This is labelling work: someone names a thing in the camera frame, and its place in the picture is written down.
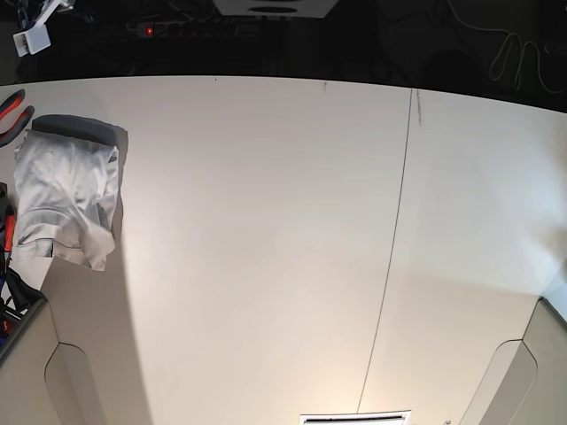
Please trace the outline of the white t-shirt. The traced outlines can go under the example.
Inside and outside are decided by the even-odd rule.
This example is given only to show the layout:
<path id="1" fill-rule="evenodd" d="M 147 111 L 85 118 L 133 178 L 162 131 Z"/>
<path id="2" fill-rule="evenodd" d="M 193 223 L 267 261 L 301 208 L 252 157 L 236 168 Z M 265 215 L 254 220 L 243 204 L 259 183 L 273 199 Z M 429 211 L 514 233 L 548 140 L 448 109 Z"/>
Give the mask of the white t-shirt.
<path id="1" fill-rule="evenodd" d="M 18 262 L 59 257 L 105 270 L 127 148 L 127 131 L 101 120 L 51 114 L 33 121 L 14 152 Z"/>

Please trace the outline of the black power strip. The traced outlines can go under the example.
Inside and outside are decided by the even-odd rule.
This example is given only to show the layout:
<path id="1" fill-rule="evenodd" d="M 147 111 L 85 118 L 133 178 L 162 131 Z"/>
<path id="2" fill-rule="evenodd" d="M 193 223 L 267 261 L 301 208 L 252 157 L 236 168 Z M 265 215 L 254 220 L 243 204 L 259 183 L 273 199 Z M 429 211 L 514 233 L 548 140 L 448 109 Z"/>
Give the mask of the black power strip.
<path id="1" fill-rule="evenodd" d="M 255 37 L 260 34 L 256 21 L 137 21 L 127 29 L 142 39 L 234 38 Z"/>

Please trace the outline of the black tool tray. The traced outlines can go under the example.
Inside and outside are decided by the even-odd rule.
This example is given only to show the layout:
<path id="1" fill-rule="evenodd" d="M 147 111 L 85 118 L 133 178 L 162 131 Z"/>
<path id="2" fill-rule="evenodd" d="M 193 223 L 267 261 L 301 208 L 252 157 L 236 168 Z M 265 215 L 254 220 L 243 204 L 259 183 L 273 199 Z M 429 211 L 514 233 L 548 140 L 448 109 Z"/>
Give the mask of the black tool tray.
<path id="1" fill-rule="evenodd" d="M 1 278 L 1 290 L 4 287 L 7 287 L 9 297 L 6 300 L 1 298 L 1 361 L 8 356 L 47 303 L 47 298 L 40 290 L 29 286 L 11 268 Z"/>

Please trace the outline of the orange handled tool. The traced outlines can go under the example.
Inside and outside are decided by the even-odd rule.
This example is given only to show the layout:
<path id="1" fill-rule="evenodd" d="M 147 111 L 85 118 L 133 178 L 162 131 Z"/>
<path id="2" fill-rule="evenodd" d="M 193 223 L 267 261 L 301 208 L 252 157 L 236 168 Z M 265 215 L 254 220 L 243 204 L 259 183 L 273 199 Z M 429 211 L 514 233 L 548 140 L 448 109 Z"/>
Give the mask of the orange handled tool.
<path id="1" fill-rule="evenodd" d="M 16 212 L 12 206 L 9 206 L 6 209 L 6 215 L 4 217 L 4 272 L 5 273 L 7 273 L 10 264 L 15 224 L 16 224 Z"/>

